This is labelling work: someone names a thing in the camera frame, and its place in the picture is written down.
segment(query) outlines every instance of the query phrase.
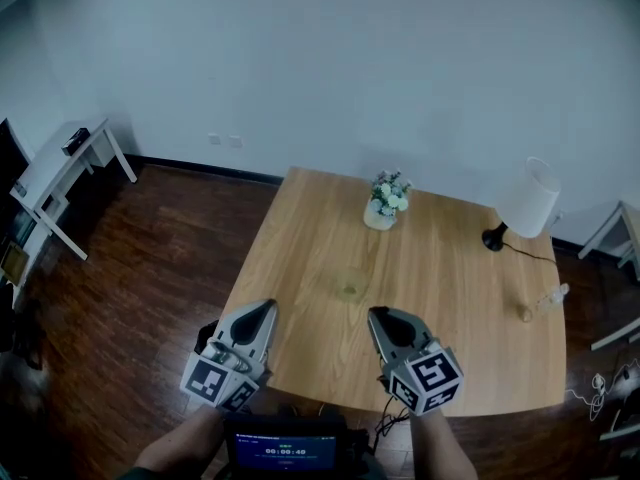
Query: wooden table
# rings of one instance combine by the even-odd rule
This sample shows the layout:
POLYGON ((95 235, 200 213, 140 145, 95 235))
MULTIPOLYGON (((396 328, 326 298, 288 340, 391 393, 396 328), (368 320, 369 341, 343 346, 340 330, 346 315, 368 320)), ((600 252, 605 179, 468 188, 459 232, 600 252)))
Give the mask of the wooden table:
MULTIPOLYGON (((371 306, 424 319, 451 346, 465 375, 448 416, 536 409, 564 400, 564 313, 523 323, 518 308, 558 286, 548 262, 480 239, 498 224, 490 208, 414 190, 390 230, 363 224, 365 180, 292 168, 258 232, 224 314, 262 298, 280 320, 269 385, 358 409, 382 411, 378 356, 367 328, 371 306), (359 300, 344 296, 353 282, 359 300)), ((505 242, 554 259, 549 236, 505 242)))

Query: flower vase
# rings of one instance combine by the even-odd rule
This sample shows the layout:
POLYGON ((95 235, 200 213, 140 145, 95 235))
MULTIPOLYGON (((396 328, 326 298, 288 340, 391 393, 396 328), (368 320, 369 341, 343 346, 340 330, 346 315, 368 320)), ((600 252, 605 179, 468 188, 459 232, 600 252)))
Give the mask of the flower vase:
POLYGON ((387 231, 396 223, 396 218, 392 216, 380 215, 374 206, 373 201, 369 199, 364 209, 364 223, 371 229, 378 231, 387 231))

